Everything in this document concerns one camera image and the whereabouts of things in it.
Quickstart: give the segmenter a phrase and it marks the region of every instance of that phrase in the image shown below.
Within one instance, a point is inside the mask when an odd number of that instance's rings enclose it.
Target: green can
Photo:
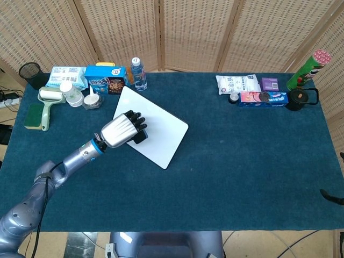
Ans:
[[[301,89],[310,81],[325,65],[331,61],[329,52],[319,49],[306,61],[294,76],[287,81],[286,86],[289,90]]]

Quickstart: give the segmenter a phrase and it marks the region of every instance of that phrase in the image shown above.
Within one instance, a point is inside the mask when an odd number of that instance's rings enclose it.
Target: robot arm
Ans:
[[[147,138],[146,124],[140,113],[128,111],[106,124],[101,134],[67,156],[57,167],[52,161],[44,163],[36,172],[34,184],[24,199],[0,219],[0,258],[19,258],[19,246],[39,224],[46,198],[46,181],[48,180],[47,200],[55,190],[72,176],[74,172],[102,155],[107,147],[116,148],[134,140],[136,144]]]

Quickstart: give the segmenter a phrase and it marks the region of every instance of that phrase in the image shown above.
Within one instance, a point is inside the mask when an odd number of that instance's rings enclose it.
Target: water bottle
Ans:
[[[134,77],[135,88],[140,91],[147,89],[147,80],[144,64],[140,62],[139,58],[133,58],[131,60],[131,64],[131,71]]]

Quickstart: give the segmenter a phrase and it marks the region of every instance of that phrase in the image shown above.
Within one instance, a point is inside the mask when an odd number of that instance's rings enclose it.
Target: teal tablecloth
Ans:
[[[285,90],[291,75],[257,76],[277,77]],[[189,124],[168,169],[128,145],[108,149],[56,191],[43,231],[344,227],[343,208],[319,193],[344,197],[320,104],[297,112],[240,108],[218,95],[214,73],[148,73],[147,80],[142,95]],[[98,110],[55,105],[48,132],[27,130],[37,93],[26,87],[0,170],[0,214],[20,202],[42,163],[61,161],[99,132],[118,101],[106,96]]]

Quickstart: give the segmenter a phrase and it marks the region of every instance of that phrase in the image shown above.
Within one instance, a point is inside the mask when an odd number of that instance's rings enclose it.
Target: pink lid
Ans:
[[[329,52],[322,49],[318,49],[317,51],[315,51],[313,57],[318,63],[321,63],[322,65],[326,65],[331,61],[331,55],[329,54]]]

